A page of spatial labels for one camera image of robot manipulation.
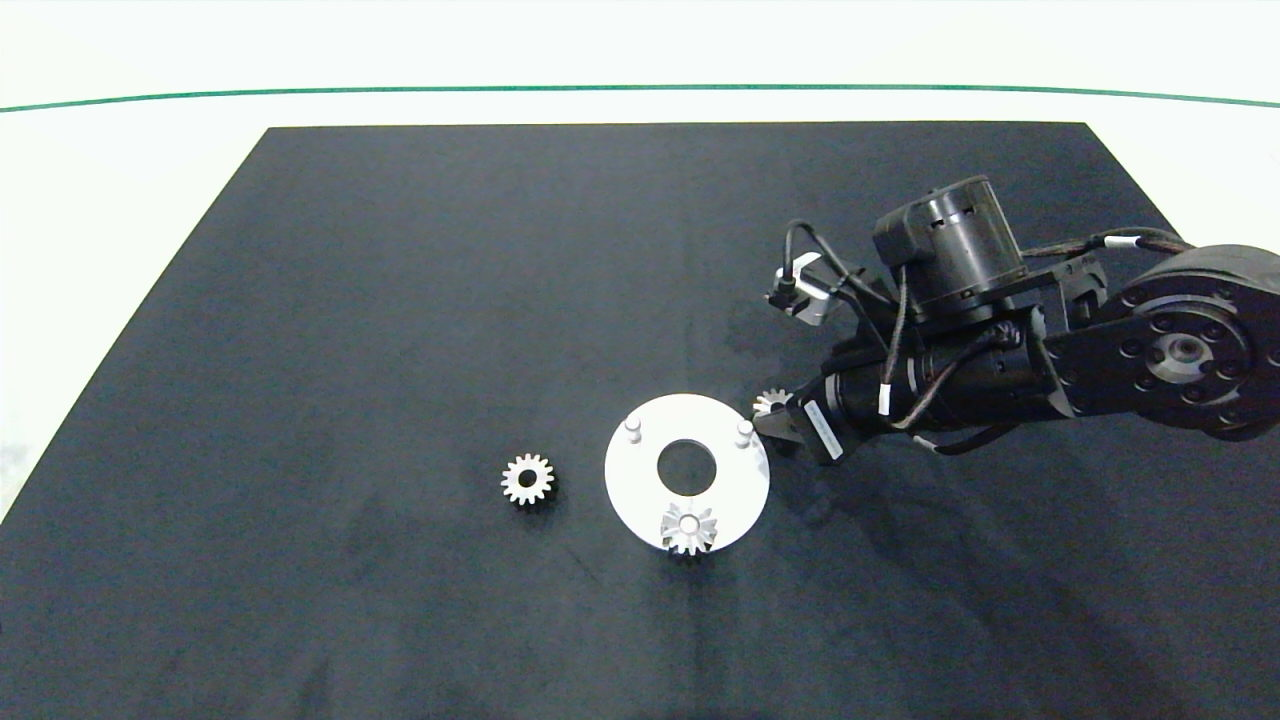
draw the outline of green line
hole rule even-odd
[[[52,110],[83,105],[109,105],[113,102],[141,102],[143,100],[182,100],[191,97],[238,97],[246,95],[339,95],[356,92],[584,92],[584,91],[685,91],[685,90],[942,90],[969,92],[1042,92],[1053,95],[1101,95],[1105,97],[1139,97],[1144,100],[1178,100],[1181,102],[1213,102],[1217,105],[1247,105],[1251,108],[1280,108],[1270,100],[1240,97],[1211,97],[1207,95],[1175,95],[1170,92],[1138,92],[1132,90],[1093,90],[1087,87],[1044,87],[1034,85],[910,85],[910,83],[690,83],[690,85],[424,85],[389,87],[271,87],[260,90],[197,90],[193,92],[157,92],[154,95],[125,95],[120,97],[95,97],[37,102],[0,108],[0,113],[27,110]]]

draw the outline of circular joint plate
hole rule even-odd
[[[710,487],[694,496],[672,492],[658,475],[658,456],[680,441],[700,445],[716,460]],[[701,395],[664,395],[632,410],[613,430],[604,486],[622,523],[659,550],[666,548],[662,518],[672,505],[692,514],[710,510],[717,534],[709,550],[716,551],[742,537],[764,510],[769,457],[750,423],[728,405]]]

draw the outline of white floor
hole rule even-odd
[[[916,83],[1280,101],[1266,3],[0,4],[0,109],[349,86]],[[1280,108],[993,91],[170,99],[0,113],[0,518],[265,128],[1085,122],[1198,245],[1280,251]]]

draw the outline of gear hole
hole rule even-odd
[[[701,443],[677,439],[658,455],[658,477],[676,495],[701,495],[716,480],[716,459]]]

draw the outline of gear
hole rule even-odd
[[[552,470],[553,468],[541,456],[526,452],[516,457],[515,462],[507,462],[507,469],[502,473],[502,493],[521,506],[545,500],[547,493],[552,491],[552,483],[556,482]]]
[[[785,389],[767,389],[755,396],[755,405],[751,409],[759,416],[765,413],[773,413],[780,405],[786,405],[788,400],[791,400],[791,393]]]
[[[671,505],[662,514],[662,546],[675,555],[710,552],[716,542],[716,519],[708,507],[700,514]]]

